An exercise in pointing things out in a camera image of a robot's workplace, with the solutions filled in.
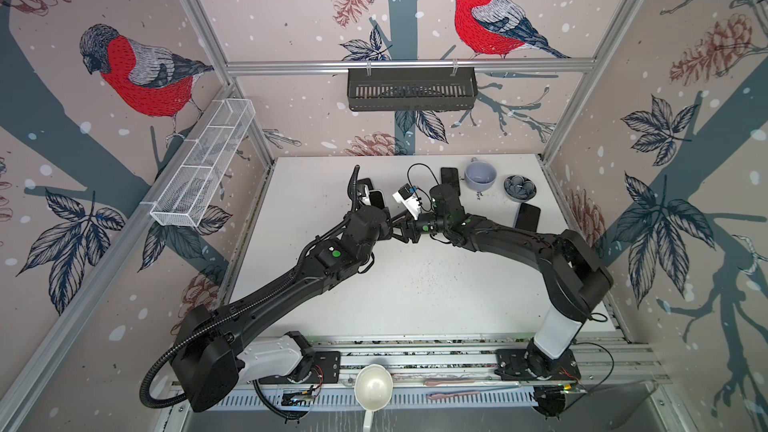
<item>black metal basket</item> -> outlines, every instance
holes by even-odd
[[[472,67],[350,69],[346,95],[350,110],[468,110],[478,83]]]

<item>white table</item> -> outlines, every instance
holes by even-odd
[[[493,187],[477,197],[461,181],[467,213],[513,226],[518,204],[504,194],[505,177],[530,178],[538,189],[530,201],[540,207],[538,231],[560,233],[565,220],[533,154],[478,155],[498,172]],[[346,186],[355,164],[382,192],[394,216],[405,208],[392,194],[406,183],[416,162],[456,167],[463,177],[470,156],[285,157],[274,175],[236,280],[232,301],[288,271],[315,235],[339,223],[350,207]],[[435,180],[425,167],[411,170],[415,186],[428,191]],[[535,333],[549,301],[533,268],[495,254],[470,252],[423,235],[418,244],[395,239],[374,247],[376,264],[312,298],[269,327],[263,336],[298,330],[305,336],[352,340],[497,338]],[[596,312],[606,314],[600,304]],[[587,322],[582,331],[613,331],[611,322]]]

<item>bird head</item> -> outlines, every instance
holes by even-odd
[[[97,70],[101,73],[112,72],[107,47],[112,40],[118,37],[120,34],[115,29],[104,24],[96,24],[85,31],[80,38],[80,53],[88,73]]]

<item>wire mesh basket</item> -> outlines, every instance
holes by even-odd
[[[152,207],[150,214],[161,226],[197,227],[200,224],[254,115],[254,104],[250,100],[221,102]]]
[[[475,106],[478,83],[472,67],[456,73],[452,67],[350,69],[346,94],[355,112],[468,110]]]

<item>white wire basket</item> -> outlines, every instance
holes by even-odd
[[[150,214],[161,226],[197,227],[254,119],[254,104],[225,99]]]

